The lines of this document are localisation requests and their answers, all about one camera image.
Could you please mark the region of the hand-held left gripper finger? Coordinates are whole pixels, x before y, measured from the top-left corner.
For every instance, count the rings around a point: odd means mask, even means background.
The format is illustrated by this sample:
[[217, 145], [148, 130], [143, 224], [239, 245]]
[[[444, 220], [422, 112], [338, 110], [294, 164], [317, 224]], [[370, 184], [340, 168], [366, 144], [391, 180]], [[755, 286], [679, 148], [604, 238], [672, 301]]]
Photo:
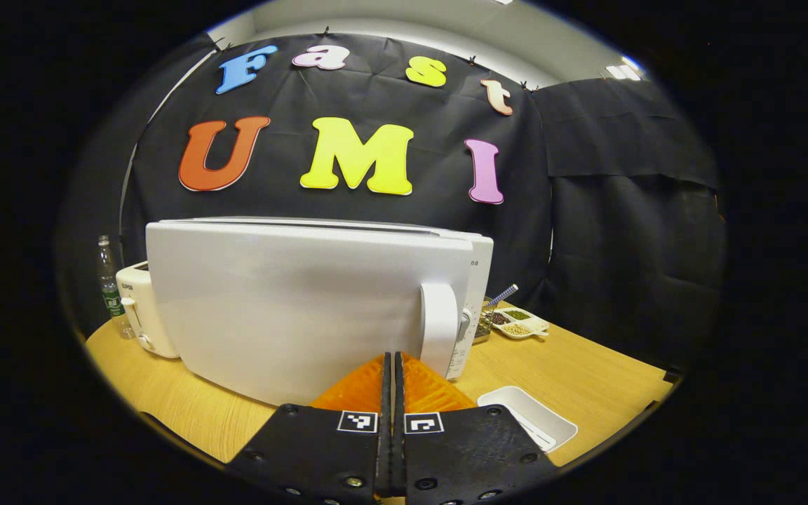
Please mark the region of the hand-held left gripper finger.
[[225, 466], [267, 504], [373, 504], [388, 488], [392, 355], [379, 374], [379, 412], [286, 403]]
[[406, 503], [520, 504], [559, 478], [503, 405], [407, 413], [401, 352], [393, 370], [393, 489]]

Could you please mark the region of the white rectangular tray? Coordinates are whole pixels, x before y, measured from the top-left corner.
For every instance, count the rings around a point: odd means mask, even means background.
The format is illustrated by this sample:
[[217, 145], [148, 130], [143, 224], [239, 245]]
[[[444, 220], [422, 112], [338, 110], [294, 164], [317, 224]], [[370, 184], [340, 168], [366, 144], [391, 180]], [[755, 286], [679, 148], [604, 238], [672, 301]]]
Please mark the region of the white rectangular tray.
[[542, 405], [539, 400], [518, 386], [505, 386], [481, 394], [476, 403], [481, 407], [491, 405], [506, 407], [546, 454], [558, 450], [579, 432], [574, 422]]

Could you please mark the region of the white microwave oven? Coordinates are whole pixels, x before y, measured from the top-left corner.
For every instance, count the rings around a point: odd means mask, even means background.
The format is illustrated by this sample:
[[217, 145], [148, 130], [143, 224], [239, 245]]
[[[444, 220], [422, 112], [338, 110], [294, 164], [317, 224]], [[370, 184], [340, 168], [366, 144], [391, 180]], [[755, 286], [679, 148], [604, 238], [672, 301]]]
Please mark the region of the white microwave oven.
[[460, 378], [494, 241], [238, 215], [151, 222], [145, 250], [158, 314], [188, 370], [267, 405], [308, 405], [386, 352]]

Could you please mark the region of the white divided seed dish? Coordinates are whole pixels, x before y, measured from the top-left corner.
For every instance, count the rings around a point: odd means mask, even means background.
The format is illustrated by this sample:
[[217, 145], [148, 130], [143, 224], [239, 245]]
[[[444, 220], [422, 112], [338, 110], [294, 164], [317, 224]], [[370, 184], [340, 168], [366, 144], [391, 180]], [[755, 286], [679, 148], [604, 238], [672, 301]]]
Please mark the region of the white divided seed dish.
[[527, 339], [548, 335], [551, 324], [539, 316], [518, 307], [497, 308], [491, 313], [494, 329], [509, 339]]

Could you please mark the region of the striped straw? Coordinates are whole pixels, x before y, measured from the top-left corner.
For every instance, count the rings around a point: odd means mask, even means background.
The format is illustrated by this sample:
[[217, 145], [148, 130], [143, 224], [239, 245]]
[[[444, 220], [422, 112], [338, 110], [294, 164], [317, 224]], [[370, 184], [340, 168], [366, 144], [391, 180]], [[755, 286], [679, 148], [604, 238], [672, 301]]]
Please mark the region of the striped straw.
[[496, 307], [501, 301], [505, 300], [507, 297], [510, 297], [510, 295], [516, 293], [517, 291], [518, 291], [518, 285], [516, 285], [515, 283], [513, 283], [512, 285], [508, 285], [508, 287], [499, 294], [494, 295], [494, 297], [485, 300], [485, 304], [482, 308], [487, 309]]

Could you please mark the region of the white toaster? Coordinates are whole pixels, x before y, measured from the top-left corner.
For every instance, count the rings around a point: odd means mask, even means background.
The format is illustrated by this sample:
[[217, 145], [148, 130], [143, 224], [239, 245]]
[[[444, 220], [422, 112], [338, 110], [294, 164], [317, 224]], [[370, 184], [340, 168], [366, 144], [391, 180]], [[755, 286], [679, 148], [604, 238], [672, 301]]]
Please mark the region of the white toaster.
[[162, 358], [178, 359], [179, 352], [167, 336], [155, 299], [154, 285], [147, 261], [121, 269], [116, 273], [116, 286], [128, 316], [135, 341], [150, 353]]

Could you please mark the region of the clear plastic water bottle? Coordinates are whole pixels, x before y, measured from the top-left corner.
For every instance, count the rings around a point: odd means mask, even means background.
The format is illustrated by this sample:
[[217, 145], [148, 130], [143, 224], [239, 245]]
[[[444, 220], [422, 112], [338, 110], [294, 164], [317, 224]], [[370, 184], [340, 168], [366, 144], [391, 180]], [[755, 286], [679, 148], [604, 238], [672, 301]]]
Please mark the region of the clear plastic water bottle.
[[98, 237], [98, 259], [96, 262], [97, 276], [100, 285], [100, 293], [108, 310], [110, 322], [123, 339], [134, 339], [135, 333], [126, 316], [124, 306], [121, 303], [121, 293], [116, 284], [116, 263], [112, 255], [109, 237], [102, 234]]

